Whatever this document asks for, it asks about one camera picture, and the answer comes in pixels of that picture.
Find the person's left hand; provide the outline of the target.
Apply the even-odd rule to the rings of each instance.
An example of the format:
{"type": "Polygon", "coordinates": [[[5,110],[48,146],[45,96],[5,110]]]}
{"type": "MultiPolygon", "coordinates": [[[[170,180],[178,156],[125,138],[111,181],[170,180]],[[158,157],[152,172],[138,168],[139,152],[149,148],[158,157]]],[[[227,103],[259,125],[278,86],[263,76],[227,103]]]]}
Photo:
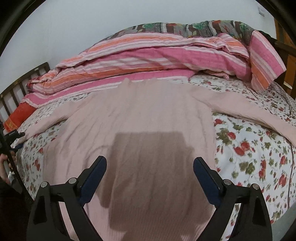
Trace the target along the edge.
{"type": "Polygon", "coordinates": [[[0,156],[1,179],[4,182],[6,182],[8,185],[11,185],[11,178],[9,176],[9,168],[11,168],[11,164],[9,164],[8,156],[5,154],[1,154],[1,156],[0,156]]]}

